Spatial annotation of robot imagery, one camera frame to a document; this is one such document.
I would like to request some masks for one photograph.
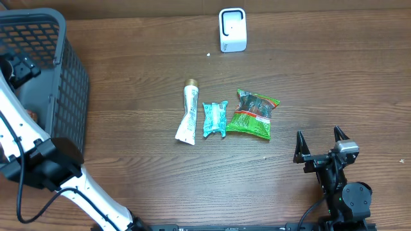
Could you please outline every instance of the mesh basket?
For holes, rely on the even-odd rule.
[[[49,8],[0,12],[0,53],[7,51],[41,69],[16,91],[23,107],[51,137],[67,137],[83,153],[89,77],[66,38],[63,16]]]

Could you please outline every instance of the black cable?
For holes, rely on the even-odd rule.
[[[313,204],[309,209],[307,209],[307,211],[304,213],[304,215],[302,215],[300,222],[298,222],[298,226],[297,226],[297,231],[299,231],[301,229],[301,225],[302,222],[304,221],[304,219],[306,218],[306,216],[315,208],[317,208],[326,198],[327,198],[327,194],[325,194],[319,201],[317,201],[315,204]]]
[[[333,162],[334,162],[334,168],[335,168],[335,188],[333,193],[335,193],[337,191],[337,187],[338,187],[338,166],[337,166],[337,159],[335,157],[333,157]],[[306,218],[306,216],[316,207],[318,207],[326,198],[328,197],[327,194],[325,194],[317,203],[313,204],[305,213],[304,215],[302,215],[300,222],[298,223],[298,227],[297,227],[297,231],[300,230],[302,222],[304,221],[304,219]]]
[[[25,156],[24,156],[24,150],[23,147],[21,146],[21,141],[20,138],[18,138],[18,136],[15,134],[13,128],[10,126],[10,123],[8,123],[6,117],[3,115],[3,113],[0,111],[0,117],[3,120],[4,124],[6,125],[7,129],[9,130],[10,134],[12,135],[14,141],[16,142],[17,146],[19,147],[19,151],[20,151],[20,157],[21,157],[21,172],[20,172],[20,180],[19,180],[19,190],[17,191],[17,219],[23,223],[23,224],[28,224],[31,223],[33,221],[35,221],[37,218],[39,218],[41,215],[43,215],[43,213],[47,210],[47,208],[58,198],[58,196],[60,196],[62,193],[66,192],[66,191],[73,191],[76,194],[79,194],[87,203],[90,204],[90,206],[96,210],[96,212],[102,217],[104,218],[105,221],[107,221],[108,223],[110,223],[110,225],[113,226],[113,228],[116,231],[120,231],[120,229],[114,224],[113,221],[111,221],[106,215],[104,215],[104,213],[102,213],[102,211],[97,208],[97,206],[90,200],[88,199],[88,197],[86,197],[86,195],[84,195],[82,192],[80,192],[78,189],[75,188],[66,188],[66,189],[62,189],[60,191],[58,191],[47,203],[46,205],[40,210],[40,212],[32,217],[29,220],[24,220],[21,216],[21,198],[22,198],[22,190],[23,190],[23,185],[24,185],[24,174],[26,172],[26,163],[25,163]]]
[[[334,159],[334,170],[335,170],[335,188],[334,188],[333,193],[335,193],[338,187],[338,166],[337,166],[337,158],[333,157],[333,159]]]
[[[340,221],[336,220],[336,221],[333,221],[333,222],[330,224],[329,227],[332,228],[332,231],[334,231],[334,227],[333,227],[333,226],[334,226],[335,224],[337,224],[337,222],[340,222]]]

